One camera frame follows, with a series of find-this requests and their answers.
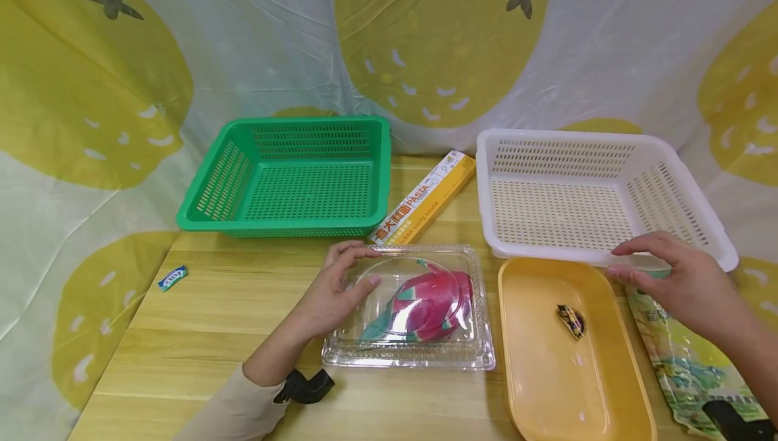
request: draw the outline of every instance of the printed plastic bag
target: printed plastic bag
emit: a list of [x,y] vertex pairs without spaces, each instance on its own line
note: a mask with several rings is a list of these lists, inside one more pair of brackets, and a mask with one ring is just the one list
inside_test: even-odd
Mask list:
[[[669,271],[650,273],[666,277]],[[628,288],[627,301],[676,422],[691,434],[723,440],[702,411],[707,401],[728,401],[746,421],[767,417],[740,373],[715,345],[673,319],[645,292]]]

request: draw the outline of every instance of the yellow plastic tray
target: yellow plastic tray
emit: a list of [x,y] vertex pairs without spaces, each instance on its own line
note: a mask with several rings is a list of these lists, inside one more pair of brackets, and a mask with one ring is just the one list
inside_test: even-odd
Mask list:
[[[577,309],[574,339],[556,306]],[[508,402],[527,441],[655,441],[656,425],[613,288],[583,263],[518,257],[500,268]]]

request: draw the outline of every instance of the beige sleeve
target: beige sleeve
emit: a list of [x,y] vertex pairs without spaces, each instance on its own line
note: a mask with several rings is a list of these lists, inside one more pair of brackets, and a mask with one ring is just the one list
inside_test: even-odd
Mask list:
[[286,412],[288,402],[273,403],[282,388],[283,384],[261,388],[246,379],[239,365],[174,441],[261,440]]

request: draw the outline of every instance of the hand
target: hand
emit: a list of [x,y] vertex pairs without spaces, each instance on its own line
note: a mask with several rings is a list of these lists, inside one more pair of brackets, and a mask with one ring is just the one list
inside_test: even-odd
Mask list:
[[306,340],[332,333],[380,283],[379,277],[360,281],[343,291],[345,272],[363,257],[379,257],[381,252],[365,247],[364,242],[350,240],[330,247],[321,271],[308,291],[294,307],[288,322]]
[[621,243],[613,255],[650,252],[670,264],[665,279],[653,278],[626,265],[605,271],[628,286],[649,294],[667,313],[713,343],[737,334],[753,316],[715,258],[667,232],[652,232]]

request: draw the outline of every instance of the fabric backdrop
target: fabric backdrop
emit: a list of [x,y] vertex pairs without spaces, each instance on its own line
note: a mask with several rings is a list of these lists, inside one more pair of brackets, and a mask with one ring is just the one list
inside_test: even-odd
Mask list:
[[778,328],[776,0],[0,0],[0,439],[63,440],[229,120],[671,143]]

